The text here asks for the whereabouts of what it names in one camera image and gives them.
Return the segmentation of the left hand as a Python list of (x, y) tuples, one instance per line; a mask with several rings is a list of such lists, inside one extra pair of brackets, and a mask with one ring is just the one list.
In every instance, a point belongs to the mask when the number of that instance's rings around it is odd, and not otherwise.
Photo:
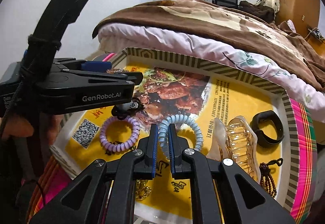
[[(60, 123), (63, 119), (63, 115), (52, 116), (49, 124), (46, 128), (46, 136), (48, 144), (54, 144), (58, 133), (60, 131)], [(5, 129), (2, 135), (2, 140), (7, 140), (10, 136), (15, 137), (30, 137), (33, 135), (34, 129), (32, 125), (23, 117), (13, 114), (10, 115), (5, 125)]]

